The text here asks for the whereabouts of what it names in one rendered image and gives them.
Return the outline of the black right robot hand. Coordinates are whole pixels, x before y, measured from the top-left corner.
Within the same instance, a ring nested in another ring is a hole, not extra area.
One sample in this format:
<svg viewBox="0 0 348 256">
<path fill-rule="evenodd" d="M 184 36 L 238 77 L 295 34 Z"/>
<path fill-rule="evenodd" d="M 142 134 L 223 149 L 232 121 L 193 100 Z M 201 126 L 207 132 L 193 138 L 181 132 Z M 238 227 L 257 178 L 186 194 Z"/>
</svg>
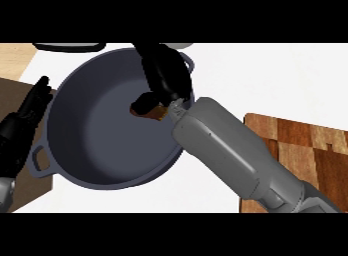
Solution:
<svg viewBox="0 0 348 256">
<path fill-rule="evenodd" d="M 150 91 L 131 104 L 137 115 L 146 115 L 158 105 L 168 107 L 190 100 L 192 79 L 186 61 L 176 49 L 161 43 L 134 43 Z"/>
</svg>

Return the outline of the brown wooden cutting board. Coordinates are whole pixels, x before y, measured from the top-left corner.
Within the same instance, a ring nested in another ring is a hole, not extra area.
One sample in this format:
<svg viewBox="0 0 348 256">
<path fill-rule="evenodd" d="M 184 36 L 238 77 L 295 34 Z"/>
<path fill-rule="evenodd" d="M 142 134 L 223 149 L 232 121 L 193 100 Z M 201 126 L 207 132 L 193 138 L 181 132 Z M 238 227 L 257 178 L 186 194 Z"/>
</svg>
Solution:
<svg viewBox="0 0 348 256">
<path fill-rule="evenodd" d="M 248 113 L 245 125 L 294 175 L 348 212 L 348 131 Z"/>
</svg>

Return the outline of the black rimmed round object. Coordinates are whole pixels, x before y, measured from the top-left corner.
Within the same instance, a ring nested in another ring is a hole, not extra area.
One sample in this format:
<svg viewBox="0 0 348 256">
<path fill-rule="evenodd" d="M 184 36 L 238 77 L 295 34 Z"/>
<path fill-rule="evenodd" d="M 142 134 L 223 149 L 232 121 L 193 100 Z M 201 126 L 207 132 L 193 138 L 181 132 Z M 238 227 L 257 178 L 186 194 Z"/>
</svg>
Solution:
<svg viewBox="0 0 348 256">
<path fill-rule="evenodd" d="M 38 50 L 66 53 L 87 53 L 100 51 L 105 43 L 34 43 Z"/>
</svg>

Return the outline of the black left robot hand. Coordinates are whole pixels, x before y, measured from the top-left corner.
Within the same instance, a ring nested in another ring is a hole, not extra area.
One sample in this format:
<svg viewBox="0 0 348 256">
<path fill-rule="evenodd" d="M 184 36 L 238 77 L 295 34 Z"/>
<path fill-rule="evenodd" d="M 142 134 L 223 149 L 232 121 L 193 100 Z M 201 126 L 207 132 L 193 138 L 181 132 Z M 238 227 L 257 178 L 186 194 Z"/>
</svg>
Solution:
<svg viewBox="0 0 348 256">
<path fill-rule="evenodd" d="M 53 99 L 49 77 L 43 76 L 28 92 L 19 110 L 0 122 L 0 178 L 15 178 L 23 168 L 35 130 Z"/>
</svg>

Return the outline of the dark grey pot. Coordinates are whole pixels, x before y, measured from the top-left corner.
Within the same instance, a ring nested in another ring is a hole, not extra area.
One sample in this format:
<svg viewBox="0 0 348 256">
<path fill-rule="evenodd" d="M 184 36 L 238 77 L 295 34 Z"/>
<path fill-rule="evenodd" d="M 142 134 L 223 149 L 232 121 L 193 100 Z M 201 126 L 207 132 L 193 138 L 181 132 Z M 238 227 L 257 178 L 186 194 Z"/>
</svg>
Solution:
<svg viewBox="0 0 348 256">
<path fill-rule="evenodd" d="M 171 137 L 173 121 L 130 113 L 147 91 L 133 48 L 97 55 L 74 70 L 49 104 L 41 139 L 26 159 L 35 178 L 59 174 L 88 189 L 118 190 L 168 171 L 183 152 Z"/>
</svg>

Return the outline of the brown sweet potato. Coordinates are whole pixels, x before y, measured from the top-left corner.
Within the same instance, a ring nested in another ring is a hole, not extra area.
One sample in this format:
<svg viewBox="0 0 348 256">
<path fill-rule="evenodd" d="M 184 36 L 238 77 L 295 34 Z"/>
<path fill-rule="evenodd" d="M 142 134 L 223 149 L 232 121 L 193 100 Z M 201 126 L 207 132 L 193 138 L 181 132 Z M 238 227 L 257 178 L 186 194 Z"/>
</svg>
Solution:
<svg viewBox="0 0 348 256">
<path fill-rule="evenodd" d="M 130 107 L 130 113 L 137 117 L 161 121 L 168 114 L 168 108 L 161 104 L 150 105 L 133 103 Z"/>
</svg>

